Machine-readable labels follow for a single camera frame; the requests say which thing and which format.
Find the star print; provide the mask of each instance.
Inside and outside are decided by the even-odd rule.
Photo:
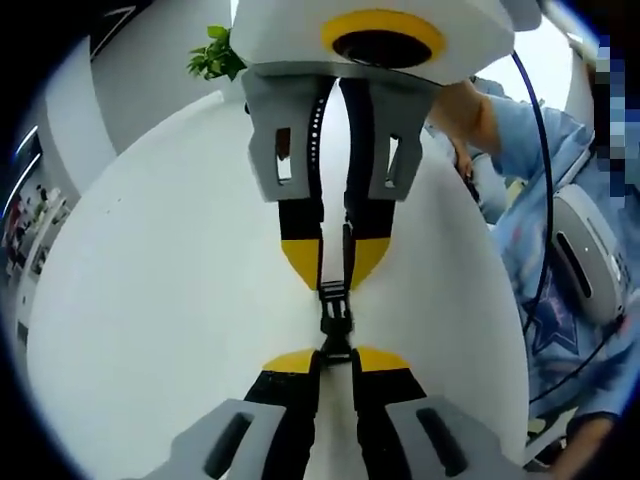
[[[529,313],[533,308],[533,301],[526,302],[523,307]],[[542,290],[532,324],[535,326],[531,347],[533,355],[537,355],[552,343],[578,355],[576,318],[562,302],[551,273]]]

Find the plastic buckle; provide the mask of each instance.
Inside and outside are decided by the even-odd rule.
[[[349,334],[353,331],[353,319],[349,309],[349,292],[344,282],[324,282],[318,290],[322,305],[320,330],[327,338],[320,349],[329,364],[351,361]]]

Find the black cable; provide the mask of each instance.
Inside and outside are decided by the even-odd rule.
[[[529,405],[531,405],[533,402],[537,402],[538,400],[546,397],[550,393],[555,392],[558,388],[560,388],[562,385],[567,383],[569,380],[571,380],[572,378],[577,377],[580,374],[580,372],[582,370],[584,370],[584,368],[591,363],[591,361],[596,357],[596,355],[598,355],[598,353],[600,353],[600,350],[602,350],[604,348],[604,346],[611,339],[611,337],[613,337],[620,330],[620,327],[622,326],[622,320],[623,319],[616,320],[616,325],[613,326],[613,328],[611,328],[611,332],[609,332],[602,339],[600,344],[595,348],[595,350],[591,353],[591,355],[589,355],[584,360],[584,362],[582,362],[578,367],[576,367],[576,369],[573,372],[569,373],[566,377],[564,377],[562,380],[560,380],[558,383],[556,383],[553,387],[545,390],[544,392],[539,394],[537,397],[535,397],[533,400],[530,400],[529,401]]]
[[[538,133],[540,134],[540,144],[542,147],[542,162],[544,163],[544,177],[545,182],[547,184],[547,192],[546,192],[546,200],[547,200],[547,232],[545,235],[545,248],[544,248],[544,258],[542,260],[542,270],[540,271],[540,280],[538,281],[538,289],[536,290],[536,296],[534,297],[533,304],[531,309],[527,315],[527,321],[524,324],[523,332],[526,335],[527,330],[529,330],[529,326],[533,321],[533,316],[538,308],[538,303],[540,303],[540,297],[542,295],[542,290],[544,288],[545,280],[547,279],[547,270],[549,269],[549,257],[551,252],[551,239],[553,235],[553,180],[551,177],[551,155],[549,154],[549,144],[547,143],[547,131],[544,128],[544,122],[542,120],[542,111],[540,110],[540,105],[538,104],[538,99],[536,98],[536,94],[533,91],[533,86],[531,85],[531,81],[529,80],[529,75],[527,75],[527,71],[522,65],[520,61],[520,57],[514,51],[511,54],[516,67],[520,71],[520,75],[522,76],[522,80],[524,81],[525,86],[527,87],[527,92],[529,92],[529,98],[531,99],[531,106],[533,107],[533,114],[536,117],[536,123],[538,124]]]

